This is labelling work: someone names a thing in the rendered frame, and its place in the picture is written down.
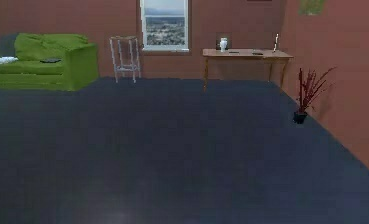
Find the red house plant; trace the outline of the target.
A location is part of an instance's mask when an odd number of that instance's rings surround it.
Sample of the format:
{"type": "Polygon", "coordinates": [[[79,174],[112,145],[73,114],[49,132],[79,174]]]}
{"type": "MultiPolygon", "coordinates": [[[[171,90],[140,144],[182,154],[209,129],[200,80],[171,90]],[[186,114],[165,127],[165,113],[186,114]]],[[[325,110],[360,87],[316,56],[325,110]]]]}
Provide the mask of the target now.
{"type": "Polygon", "coordinates": [[[309,70],[307,73],[302,68],[298,72],[298,108],[293,113],[293,121],[296,124],[303,124],[308,116],[307,109],[314,108],[312,103],[324,91],[331,87],[331,84],[325,86],[327,82],[327,75],[335,70],[335,67],[329,68],[321,76],[317,75],[315,70],[309,70]]]}

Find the wooden side table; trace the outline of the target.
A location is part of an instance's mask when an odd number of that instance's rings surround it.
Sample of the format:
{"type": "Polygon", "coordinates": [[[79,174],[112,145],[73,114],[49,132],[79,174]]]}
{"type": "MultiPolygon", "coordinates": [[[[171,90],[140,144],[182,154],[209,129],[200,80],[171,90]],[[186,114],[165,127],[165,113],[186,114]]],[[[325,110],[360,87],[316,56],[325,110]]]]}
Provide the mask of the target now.
{"type": "Polygon", "coordinates": [[[280,88],[283,87],[284,77],[286,73],[286,69],[289,61],[292,59],[292,56],[281,51],[276,50],[273,52],[271,49],[229,49],[225,52],[221,52],[217,49],[203,49],[202,56],[205,60],[204,73],[203,73],[203,91],[207,90],[208,85],[208,69],[209,69],[209,60],[210,59],[242,59],[242,60],[261,60],[261,61],[269,61],[270,67],[273,67],[275,62],[283,62],[283,69],[280,75],[280,88]],[[229,51],[239,51],[239,54],[230,54],[229,51]],[[262,52],[263,55],[253,55],[252,52],[262,52]]]}

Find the white-framed window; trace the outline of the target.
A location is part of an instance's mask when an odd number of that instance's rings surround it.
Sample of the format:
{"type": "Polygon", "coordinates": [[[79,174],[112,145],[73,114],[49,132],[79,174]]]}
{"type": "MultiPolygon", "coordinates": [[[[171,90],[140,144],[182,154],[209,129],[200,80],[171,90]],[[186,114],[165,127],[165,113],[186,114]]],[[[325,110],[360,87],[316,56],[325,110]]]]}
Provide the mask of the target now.
{"type": "Polygon", "coordinates": [[[144,51],[189,51],[189,0],[140,0],[144,51]]]}

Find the green framed picture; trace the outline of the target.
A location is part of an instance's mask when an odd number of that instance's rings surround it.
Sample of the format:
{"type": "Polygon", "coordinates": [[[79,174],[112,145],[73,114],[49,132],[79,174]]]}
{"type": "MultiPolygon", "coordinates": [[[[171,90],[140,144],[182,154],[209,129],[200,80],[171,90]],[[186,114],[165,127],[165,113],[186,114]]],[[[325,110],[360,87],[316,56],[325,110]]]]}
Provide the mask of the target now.
{"type": "Polygon", "coordinates": [[[315,16],[322,13],[326,0],[299,0],[300,15],[315,16]]]}

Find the green sofa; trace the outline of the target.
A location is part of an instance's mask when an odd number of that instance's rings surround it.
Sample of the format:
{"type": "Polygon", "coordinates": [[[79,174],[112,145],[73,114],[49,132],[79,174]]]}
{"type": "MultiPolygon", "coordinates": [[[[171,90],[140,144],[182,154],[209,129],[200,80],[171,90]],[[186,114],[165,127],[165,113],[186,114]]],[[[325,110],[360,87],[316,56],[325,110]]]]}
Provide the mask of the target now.
{"type": "Polygon", "coordinates": [[[98,48],[81,34],[13,33],[0,37],[0,89],[80,90],[99,77],[98,48]],[[41,63],[60,58],[57,63],[41,63]]]}

